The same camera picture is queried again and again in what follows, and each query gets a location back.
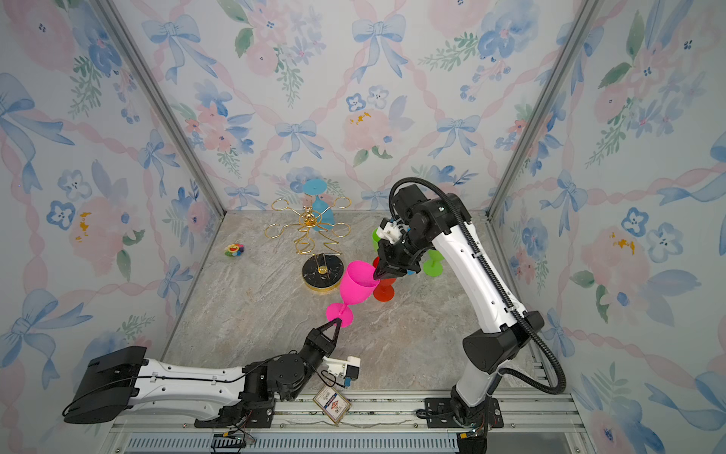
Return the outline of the rainbow flower plush toy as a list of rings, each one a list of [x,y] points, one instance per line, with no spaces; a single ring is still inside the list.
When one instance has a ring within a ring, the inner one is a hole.
[[[245,252],[245,246],[239,243],[233,243],[226,247],[225,249],[225,255],[227,257],[239,257],[242,255],[242,253]]]

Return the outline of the red wine glass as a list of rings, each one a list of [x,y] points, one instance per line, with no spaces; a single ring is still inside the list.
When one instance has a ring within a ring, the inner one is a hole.
[[[395,297],[395,289],[393,285],[396,282],[396,278],[381,279],[378,281],[378,285],[374,289],[372,296],[378,302],[389,302]]]

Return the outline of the teal wine glass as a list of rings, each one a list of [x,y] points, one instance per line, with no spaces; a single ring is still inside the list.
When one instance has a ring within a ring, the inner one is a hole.
[[[309,180],[304,184],[304,193],[313,198],[312,210],[317,222],[324,226],[333,225],[335,216],[329,202],[323,200],[327,192],[327,182],[322,179]]]

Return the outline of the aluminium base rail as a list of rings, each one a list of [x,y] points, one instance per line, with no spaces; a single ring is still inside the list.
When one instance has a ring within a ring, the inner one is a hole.
[[[350,392],[351,409],[335,424],[301,395],[279,402],[261,427],[197,429],[181,416],[126,416],[113,423],[103,453],[592,453],[570,395],[505,390],[496,397],[487,436],[416,412],[447,401],[445,392]]]

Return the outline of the pink wine glass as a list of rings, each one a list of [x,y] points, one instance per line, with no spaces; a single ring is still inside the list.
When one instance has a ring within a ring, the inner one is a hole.
[[[329,322],[340,319],[342,327],[349,327],[353,323],[355,314],[352,306],[370,298],[379,284],[379,280],[374,278],[374,272],[374,266],[364,261],[354,261],[348,265],[338,288],[341,303],[331,304],[325,312]]]

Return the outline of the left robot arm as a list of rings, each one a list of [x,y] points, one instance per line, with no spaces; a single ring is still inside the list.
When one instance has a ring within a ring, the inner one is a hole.
[[[276,401],[296,399],[314,376],[327,386],[349,386],[360,360],[333,359],[340,319],[313,328],[299,351],[246,366],[209,369],[150,359],[143,346],[127,346],[91,359],[72,402],[62,412],[74,425],[102,424],[121,414],[191,416],[202,429],[237,426],[252,415],[272,414]]]

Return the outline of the diamond label card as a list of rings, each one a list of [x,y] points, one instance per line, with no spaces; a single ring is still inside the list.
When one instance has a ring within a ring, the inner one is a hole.
[[[352,406],[340,391],[330,386],[321,388],[313,397],[313,402],[336,426],[348,414]]]

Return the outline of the gold wine glass rack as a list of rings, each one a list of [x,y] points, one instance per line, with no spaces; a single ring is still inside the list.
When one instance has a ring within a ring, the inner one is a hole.
[[[330,205],[334,213],[346,210],[351,203],[347,197],[338,197]],[[302,281],[312,291],[329,293],[342,280],[345,264],[340,251],[340,240],[351,234],[352,227],[336,219],[333,225],[319,224],[313,214],[312,204],[294,208],[287,199],[278,198],[272,203],[271,209],[278,213],[292,213],[294,219],[288,223],[268,225],[264,236],[278,239],[291,232],[294,235],[295,253],[306,258],[302,263]]]

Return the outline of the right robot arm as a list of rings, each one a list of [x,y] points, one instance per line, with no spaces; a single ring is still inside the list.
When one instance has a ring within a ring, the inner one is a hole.
[[[464,428],[487,431],[493,394],[504,376],[513,376],[543,393],[559,393],[508,367],[529,342],[538,344],[544,320],[527,312],[493,267],[480,244],[476,228],[461,200],[418,177],[397,182],[389,193],[391,218],[378,230],[378,280],[419,274],[422,256],[429,251],[442,255],[454,271],[478,318],[479,329],[462,341],[467,357],[464,374],[453,387],[446,410],[425,408],[422,416]]]

